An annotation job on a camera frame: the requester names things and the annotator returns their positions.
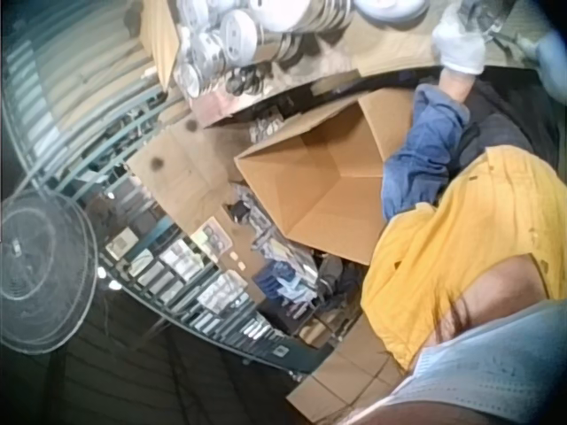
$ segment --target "wall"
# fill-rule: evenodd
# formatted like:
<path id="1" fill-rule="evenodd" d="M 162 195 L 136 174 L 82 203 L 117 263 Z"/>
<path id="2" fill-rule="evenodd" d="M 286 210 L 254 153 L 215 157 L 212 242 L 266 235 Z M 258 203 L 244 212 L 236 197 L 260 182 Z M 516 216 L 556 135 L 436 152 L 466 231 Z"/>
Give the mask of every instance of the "wall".
<path id="1" fill-rule="evenodd" d="M 102 294 L 55 355 L 2 348 L 0 394 L 3 413 L 15 416 L 10 423 L 306 423 L 285 400 L 295 386 L 286 374 L 245 366 L 174 327 L 144 340 L 159 316 L 125 293 Z"/>

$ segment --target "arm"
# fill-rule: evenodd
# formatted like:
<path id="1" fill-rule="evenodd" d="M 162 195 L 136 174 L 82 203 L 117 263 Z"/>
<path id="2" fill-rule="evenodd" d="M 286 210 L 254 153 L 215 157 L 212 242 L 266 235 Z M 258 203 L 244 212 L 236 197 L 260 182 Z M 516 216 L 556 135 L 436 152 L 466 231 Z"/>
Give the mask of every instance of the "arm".
<path id="1" fill-rule="evenodd" d="M 414 125 L 404 146 L 384 166 L 382 208 L 386 220 L 420 202 L 433 204 L 449 183 L 447 166 L 470 118 L 462 103 L 476 75 L 483 72 L 486 55 L 482 35 L 464 27 L 458 7 L 449 5 L 433 30 L 433 44 L 444 66 L 439 85 L 417 88 Z"/>
<path id="2" fill-rule="evenodd" d="M 404 146 L 384 167 L 382 206 L 386 220 L 417 203 L 433 204 L 447 186 L 447 165 L 470 117 L 462 102 L 474 80 L 444 70 L 438 87 L 424 84 L 417 88 L 414 125 Z"/>

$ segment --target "blue sleeve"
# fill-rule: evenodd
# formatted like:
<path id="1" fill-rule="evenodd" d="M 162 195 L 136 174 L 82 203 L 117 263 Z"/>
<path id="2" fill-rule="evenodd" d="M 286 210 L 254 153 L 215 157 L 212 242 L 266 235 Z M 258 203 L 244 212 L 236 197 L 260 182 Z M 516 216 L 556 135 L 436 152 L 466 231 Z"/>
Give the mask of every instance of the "blue sleeve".
<path id="1" fill-rule="evenodd" d="M 403 147 L 384 165 L 386 220 L 420 202 L 434 204 L 449 183 L 447 166 L 461 141 L 469 110 L 429 84 L 416 90 L 414 123 Z"/>

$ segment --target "box flap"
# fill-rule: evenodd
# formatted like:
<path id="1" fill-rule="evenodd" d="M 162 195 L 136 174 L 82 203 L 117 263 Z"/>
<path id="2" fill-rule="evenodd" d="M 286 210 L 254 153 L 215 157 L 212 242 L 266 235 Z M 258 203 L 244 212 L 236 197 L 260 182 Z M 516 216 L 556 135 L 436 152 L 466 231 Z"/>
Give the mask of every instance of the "box flap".
<path id="1" fill-rule="evenodd" d="M 167 90 L 180 46 L 167 0 L 144 0 L 139 38 L 153 57 L 161 87 Z"/>
<path id="2" fill-rule="evenodd" d="M 319 124 L 328 120 L 329 118 L 337 115 L 339 112 L 343 111 L 347 106 L 356 103 L 361 95 L 355 95 L 350 97 L 345 97 L 339 99 L 335 102 L 325 104 L 312 111 L 302 113 L 300 115 L 295 115 L 285 121 L 283 127 L 277 131 L 273 136 L 264 142 L 255 144 L 251 148 L 242 152 L 237 157 L 237 163 L 240 158 L 245 158 L 251 156 L 257 151 L 266 149 L 269 146 L 280 143 L 284 140 L 291 139 L 296 135 L 302 135 L 312 128 L 317 127 Z"/>
<path id="3" fill-rule="evenodd" d="M 403 145 L 411 128 L 414 90 L 380 89 L 359 99 L 385 162 Z"/>

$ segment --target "open cardboard box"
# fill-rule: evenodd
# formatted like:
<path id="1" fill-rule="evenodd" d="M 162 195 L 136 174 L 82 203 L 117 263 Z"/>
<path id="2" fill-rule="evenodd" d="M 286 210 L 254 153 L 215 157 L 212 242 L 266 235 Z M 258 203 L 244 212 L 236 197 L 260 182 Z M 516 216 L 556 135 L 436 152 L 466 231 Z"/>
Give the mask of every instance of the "open cardboard box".
<path id="1" fill-rule="evenodd" d="M 282 233 L 369 264 L 384 228 L 384 162 L 411 126 L 413 91 L 380 89 L 292 117 L 237 166 Z"/>

